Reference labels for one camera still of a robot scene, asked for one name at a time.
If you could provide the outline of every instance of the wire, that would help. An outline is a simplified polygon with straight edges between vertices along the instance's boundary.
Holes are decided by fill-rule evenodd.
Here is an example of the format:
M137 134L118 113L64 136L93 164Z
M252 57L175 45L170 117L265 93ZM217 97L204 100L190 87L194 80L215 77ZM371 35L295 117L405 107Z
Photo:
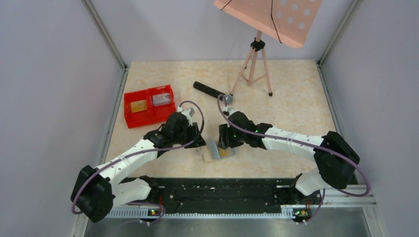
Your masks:
M159 205L159 204L155 204L155 203L150 203L150 202L135 202L135 201L129 202L127 204L128 205L151 205L151 206L155 206L155 207L161 208L163 210L162 213L160 214L160 216L156 220L150 222L150 225L155 224L155 223L161 221L161 219L163 218L163 216L166 214L166 208L163 205Z
M223 95L219 95L218 96L218 101L217 101L218 110L220 111L220 113L223 116L223 118L227 121L227 123L229 123L234 128L238 129L239 131L242 131L242 132L245 132L245 133L248 133L248 134L251 134L251 135L259 136L259 137L269 137L269 138L274 138L274 139L279 139L279 140L284 140L284 141L290 141L290 139L287 138L287 137L280 137L280 136L273 136L273 135L268 135L268 134L251 132L251 131L244 130L241 127L235 125L222 112L221 105L220 105L220 102L219 102L219 100L220 100L220 98L222 96ZM321 146L317 146L317 145L314 145L314 144L311 144L311 143L307 143L307 142L303 142L303 141L299 141L299 140L294 140L294 139L292 140L292 142L295 142L295 143L298 143L298 144L301 144L301 145L305 145L305 146L308 146L308 147L313 147L315 149L322 150L324 152L327 152L327 153L330 153L330 154L332 154L334 156L337 156L337 157L341 158L342 160L344 160L344 161L348 162L349 164L351 164L361 174L361 176L364 179L365 184L367 186L367 189L365 190L365 192L363 194L352 194L352 193L349 193L347 191L344 191L344 190L341 190L341 189L337 189L341 193L344 193L346 195L350 195L350 196L353 196L353 197L365 197L366 195L368 195L370 193L370 191L371 191L371 184L370 184L370 180L367 178L367 175L361 169L361 167L359 167L355 162L351 161L348 157L346 157L346 156L344 156L344 155L342 155L342 154L340 154L338 152L335 152L335 151L333 151L331 149L328 149L328 148L325 148L325 147L321 147Z
M305 224L310 223L313 220L313 218L315 216L317 216L317 213L319 213L320 207L323 205L323 201L325 200L325 195L326 195L326 189L323 189L322 199L320 199L319 205L317 206L317 208L314 211L313 215L311 215L311 217L304 222Z
M147 205L147 206L155 206L155 207L158 207L158 208L161 208L162 210L163 210L163 212L160 214L160 216L156 219L156 220L154 220L154 221L152 221L152 222L149 222L149 225L152 225L152 224L155 224L155 223L157 223L157 222L159 222L161 219L162 219L162 217L163 217L163 215L164 214L166 214L166 209L165 209L165 207L164 206L162 206L162 205L158 205L158 204L155 204L155 203L150 203L150 202L129 202L129 203L127 203L128 205ZM130 223L140 223L140 224L142 224L142 223L147 223L147 222L145 222L145 221L142 221L142 220L129 220L129 221L125 221L125 222L123 222L122 224L119 224L119 225L117 225L116 227L114 227L114 228L112 228L111 229L111 231L107 234L107 235L105 235L105 237L107 237L107 236L109 236L110 234L112 234L115 230L117 230L117 229L119 229L119 228L121 228L122 226L124 226L124 225L126 225L126 224L130 224Z
M307 198L307 203L305 204L305 209L308 210L310 209L310 199Z
M184 147L187 147L187 146L189 146L189 145L191 145L192 143L194 143L194 141L202 134L202 131L204 130L204 113L202 113L202 110L201 110L201 108L195 103L195 102L193 102L193 101L190 101L190 100L185 100L185 101L183 101L182 103L180 103L180 105L179 105L179 107L181 107L183 104L185 104L185 103L190 103L190 104L193 104L197 109L198 109L198 111L199 111L199 113L201 114L201 118L202 118L202 123L201 123L201 130L199 131L199 133L198 133L198 135L192 140L192 141L190 141L190 142L188 142L188 143L186 143L186 144L184 144L184 145L181 145L181 146L178 146L178 147L169 147L169 148L156 148L156 149L148 149L148 150L143 150L143 151L139 151L139 152L134 152L134 153L131 153L131 154L129 154L129 155L126 155L124 158L125 159L127 159L127 158L130 158L130 157L133 157L133 156L136 156L136 155L139 155L139 154L143 154L143 153L147 153L147 152L164 152L164 151L171 151L171 150L176 150L176 149L180 149L180 148L184 148ZM115 160L115 161L113 161L113 162L111 162L111 163L109 163L109 164L107 164L106 166L104 166L104 167L102 167L101 169L99 169L99 170L97 170L95 173L93 173L84 183L83 183L83 185L80 187L80 189L79 189L79 191L76 193L76 196L74 197L74 199L73 199L73 203L72 203L72 205L71 205L71 212L73 213L73 214L75 214L75 215L79 215L79 214L82 214L82 212L81 211L76 211L76 202L77 202L77 200L79 199L79 197L80 197L80 195L82 194L82 192L83 192L83 190L86 188L86 186L90 183L90 181L94 178L94 177L96 177L100 172L102 172L103 170L105 170L105 169L107 169L107 168L109 168L109 167L111 167L112 165L114 165L114 164L116 164L116 163L118 163L118 162L121 162L122 161L122 159L117 159L117 160Z

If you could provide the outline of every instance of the red box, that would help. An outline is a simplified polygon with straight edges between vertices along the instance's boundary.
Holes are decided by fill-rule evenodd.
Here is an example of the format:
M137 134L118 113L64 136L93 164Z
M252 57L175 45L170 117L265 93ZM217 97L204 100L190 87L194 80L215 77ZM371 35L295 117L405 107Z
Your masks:
M163 93L170 94L170 104L154 106L152 99L153 95ZM131 102L139 100L146 100L147 110L132 113ZM124 94L124 117L128 128L164 122L167 120L169 115L175 111L176 106L174 105L173 91L170 85L158 86Z

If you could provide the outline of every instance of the white wall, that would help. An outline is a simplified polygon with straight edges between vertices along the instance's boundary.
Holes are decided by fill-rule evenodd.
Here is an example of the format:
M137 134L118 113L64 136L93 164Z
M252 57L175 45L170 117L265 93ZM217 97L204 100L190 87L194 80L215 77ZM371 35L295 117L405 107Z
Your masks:
M324 65L392 236L417 236L419 1L365 0Z
M1 1L0 30L0 236L69 236L122 72L80 0Z
M126 62L244 59L256 30L214 0L93 0ZM352 0L323 0L303 48L263 35L271 59L320 59Z

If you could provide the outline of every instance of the music stand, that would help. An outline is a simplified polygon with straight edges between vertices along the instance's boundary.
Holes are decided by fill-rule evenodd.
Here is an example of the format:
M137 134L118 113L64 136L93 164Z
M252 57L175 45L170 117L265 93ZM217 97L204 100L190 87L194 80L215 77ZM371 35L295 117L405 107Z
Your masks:
M265 42L260 39L262 32L287 46L303 47L321 3L322 0L216 0L214 2L214 5L222 11L257 29L256 37L251 43L251 49L240 69L230 95L233 95L241 78L247 81L248 85L251 85L266 77L268 94L272 96L264 49ZM265 74L253 80L257 53L260 50L262 50ZM252 58L251 68L249 78L246 78L243 71L250 58Z

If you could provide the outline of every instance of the tripod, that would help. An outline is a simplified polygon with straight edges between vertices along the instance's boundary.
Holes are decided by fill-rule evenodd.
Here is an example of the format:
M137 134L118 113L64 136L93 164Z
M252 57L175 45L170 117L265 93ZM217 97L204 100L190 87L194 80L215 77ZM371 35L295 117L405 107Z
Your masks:
M268 63L266 62L266 53L265 53L265 42L261 41L260 38L262 36L262 31L257 31L257 35L254 38L254 41L250 44L250 51L248 53L248 56L246 57L245 63L243 64L242 68L240 69L239 75L237 76L236 82L234 83L233 89L230 92L230 95L233 95L234 91L236 90L237 84L239 83L240 79L243 78L245 81L248 82L248 85L251 85L255 83L256 81L266 77L266 82L268 83L268 94L269 96L272 96L272 89L271 89L271 81L269 79L269 72L268 72ZM263 64L265 65L265 74L258 77L257 79L253 80L253 73L254 73L254 67L256 65L257 60L257 52L259 50L262 50L262 56L263 56ZM247 68L247 65L250 61L251 57L251 67L249 72L249 79L247 79L243 75L243 71Z

